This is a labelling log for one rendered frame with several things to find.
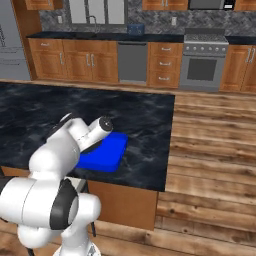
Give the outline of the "blue tray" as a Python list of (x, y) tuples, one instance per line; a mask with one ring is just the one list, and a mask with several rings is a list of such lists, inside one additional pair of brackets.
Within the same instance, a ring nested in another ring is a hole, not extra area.
[(80, 154), (77, 168), (100, 172), (115, 172), (121, 163), (128, 143), (124, 133), (111, 132), (97, 146)]

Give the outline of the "wooden island counter base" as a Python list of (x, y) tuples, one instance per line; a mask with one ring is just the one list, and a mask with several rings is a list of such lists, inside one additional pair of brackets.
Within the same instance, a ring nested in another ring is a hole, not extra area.
[(60, 169), (37, 169), (27, 176), (0, 171), (0, 218), (31, 228), (65, 230), (97, 219), (152, 230), (158, 194), (102, 182), (77, 192)]

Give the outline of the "grey dishwasher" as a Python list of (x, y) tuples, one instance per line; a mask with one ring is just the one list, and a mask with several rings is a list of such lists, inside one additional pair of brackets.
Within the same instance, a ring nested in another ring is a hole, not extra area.
[(145, 84), (147, 77), (146, 42), (118, 41), (118, 77), (121, 82)]

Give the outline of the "wooden drawer stack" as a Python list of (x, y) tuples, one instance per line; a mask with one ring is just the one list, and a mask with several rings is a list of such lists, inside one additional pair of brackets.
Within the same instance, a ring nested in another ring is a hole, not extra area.
[(161, 88), (178, 87), (182, 50), (182, 43), (149, 43), (147, 63), (148, 86)]

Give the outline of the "wooden base cupboard run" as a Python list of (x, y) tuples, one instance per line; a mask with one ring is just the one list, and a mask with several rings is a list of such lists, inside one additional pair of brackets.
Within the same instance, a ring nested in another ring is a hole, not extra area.
[(40, 79), (118, 82), (117, 42), (28, 39)]

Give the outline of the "grey stove with oven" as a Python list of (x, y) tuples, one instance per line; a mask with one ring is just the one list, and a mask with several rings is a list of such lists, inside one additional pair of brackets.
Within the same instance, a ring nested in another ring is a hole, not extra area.
[(186, 28), (181, 90), (218, 92), (229, 42), (220, 28)]

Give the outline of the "blue toaster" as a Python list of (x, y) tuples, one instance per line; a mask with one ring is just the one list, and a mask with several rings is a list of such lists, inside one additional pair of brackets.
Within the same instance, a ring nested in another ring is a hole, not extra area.
[(145, 33), (144, 24), (128, 24), (127, 33), (132, 36), (142, 36)]

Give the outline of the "grey sink tap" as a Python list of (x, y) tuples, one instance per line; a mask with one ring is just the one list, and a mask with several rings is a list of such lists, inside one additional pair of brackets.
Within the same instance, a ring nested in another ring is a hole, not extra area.
[(88, 18), (89, 20), (90, 20), (91, 18), (94, 19), (94, 33), (95, 33), (95, 34), (99, 33), (100, 29), (99, 29), (99, 27), (98, 27), (97, 18), (96, 18), (94, 15), (89, 15), (87, 18)]

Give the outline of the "wooden base cupboard pair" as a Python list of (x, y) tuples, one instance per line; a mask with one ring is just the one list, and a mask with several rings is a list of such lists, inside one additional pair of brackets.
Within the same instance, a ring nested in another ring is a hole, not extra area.
[(230, 45), (220, 91), (256, 93), (256, 45)]

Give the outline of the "grey fridge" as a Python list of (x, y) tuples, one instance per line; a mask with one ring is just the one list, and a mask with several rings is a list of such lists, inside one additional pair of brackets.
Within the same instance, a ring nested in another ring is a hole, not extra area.
[(0, 0), (0, 79), (30, 79), (11, 0)]

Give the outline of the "grey microwave oven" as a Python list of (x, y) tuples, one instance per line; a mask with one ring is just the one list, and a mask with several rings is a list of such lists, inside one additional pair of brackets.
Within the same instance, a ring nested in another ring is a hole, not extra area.
[(190, 10), (233, 10), (236, 0), (189, 0)]

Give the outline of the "window with dark frame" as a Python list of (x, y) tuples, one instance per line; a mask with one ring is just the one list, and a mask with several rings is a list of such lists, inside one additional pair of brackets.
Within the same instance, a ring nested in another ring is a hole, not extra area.
[(73, 24), (125, 25), (127, 0), (69, 0)]

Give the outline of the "wooden wall cupboard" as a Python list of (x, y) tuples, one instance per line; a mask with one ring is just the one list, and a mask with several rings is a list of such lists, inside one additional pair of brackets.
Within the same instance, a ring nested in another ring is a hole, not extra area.
[(28, 10), (57, 10), (63, 7), (63, 0), (25, 0)]
[(256, 11), (256, 0), (236, 0), (235, 11)]
[(144, 11), (186, 11), (188, 0), (142, 0)]

